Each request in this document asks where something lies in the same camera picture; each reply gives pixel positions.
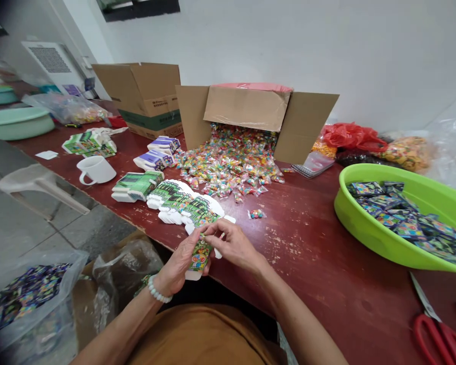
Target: brown shirt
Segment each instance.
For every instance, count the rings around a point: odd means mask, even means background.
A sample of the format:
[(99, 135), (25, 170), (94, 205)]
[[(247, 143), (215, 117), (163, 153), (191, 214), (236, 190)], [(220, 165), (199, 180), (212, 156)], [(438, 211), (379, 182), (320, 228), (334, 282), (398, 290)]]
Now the brown shirt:
[(265, 340), (239, 310), (187, 304), (158, 314), (128, 364), (287, 364), (279, 346)]

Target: beaded bracelet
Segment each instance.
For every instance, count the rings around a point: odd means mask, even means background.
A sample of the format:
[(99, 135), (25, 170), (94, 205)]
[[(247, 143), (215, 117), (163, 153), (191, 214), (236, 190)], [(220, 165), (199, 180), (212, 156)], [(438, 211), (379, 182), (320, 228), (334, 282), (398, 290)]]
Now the beaded bracelet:
[(156, 288), (154, 287), (154, 278), (157, 276), (157, 274), (155, 275), (152, 275), (149, 279), (148, 279), (148, 289), (150, 290), (150, 294), (152, 294), (152, 296), (157, 299), (159, 302), (162, 302), (162, 303), (169, 303), (171, 300), (172, 300), (172, 297), (165, 297), (163, 296), (162, 294), (160, 294)]

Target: floor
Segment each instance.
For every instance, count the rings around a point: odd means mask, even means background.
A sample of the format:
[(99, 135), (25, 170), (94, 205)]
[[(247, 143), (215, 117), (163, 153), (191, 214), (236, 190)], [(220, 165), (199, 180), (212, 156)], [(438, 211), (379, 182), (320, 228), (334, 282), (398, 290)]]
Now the floor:
[[(33, 163), (36, 161), (0, 141), (0, 179)], [(50, 249), (81, 249), (94, 258), (135, 231), (132, 225), (83, 192), (59, 180), (67, 190), (74, 192), (73, 197), (77, 201), (91, 211), (81, 215), (48, 194), (25, 192), (26, 199), (54, 216), (51, 222), (47, 222), (0, 191), (0, 263)]]

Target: wrist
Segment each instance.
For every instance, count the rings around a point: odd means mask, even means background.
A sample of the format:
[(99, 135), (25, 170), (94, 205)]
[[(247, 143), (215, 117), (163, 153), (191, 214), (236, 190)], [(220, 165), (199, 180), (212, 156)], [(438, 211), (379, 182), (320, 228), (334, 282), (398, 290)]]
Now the wrist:
[(257, 255), (253, 260), (253, 266), (250, 268), (250, 272), (255, 277), (258, 277), (263, 274), (266, 266), (269, 266), (268, 261), (260, 252), (257, 252)]
[(162, 269), (159, 271), (159, 273), (155, 276), (155, 278), (153, 279), (153, 284), (154, 284), (154, 287), (156, 288), (156, 290), (162, 294), (163, 296), (165, 297), (171, 297), (174, 295), (174, 293), (172, 292), (171, 288), (170, 288), (170, 284), (169, 284), (169, 281), (166, 280), (166, 278), (164, 277), (164, 275), (162, 275)]

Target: light green plastic basin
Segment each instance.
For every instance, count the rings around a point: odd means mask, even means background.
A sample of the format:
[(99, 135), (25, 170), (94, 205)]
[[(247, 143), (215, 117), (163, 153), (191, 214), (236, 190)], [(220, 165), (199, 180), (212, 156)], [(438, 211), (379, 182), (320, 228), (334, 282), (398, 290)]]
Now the light green plastic basin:
[(404, 194), (423, 214), (434, 213), (456, 228), (456, 190), (414, 172), (395, 167), (357, 164), (339, 175), (339, 191), (334, 210), (343, 226), (361, 243), (380, 256), (398, 264), (424, 270), (456, 272), (456, 265), (418, 248), (384, 227), (351, 196), (346, 185), (362, 181), (403, 181)]
[(35, 137), (54, 129), (49, 112), (39, 107), (0, 110), (0, 139)]

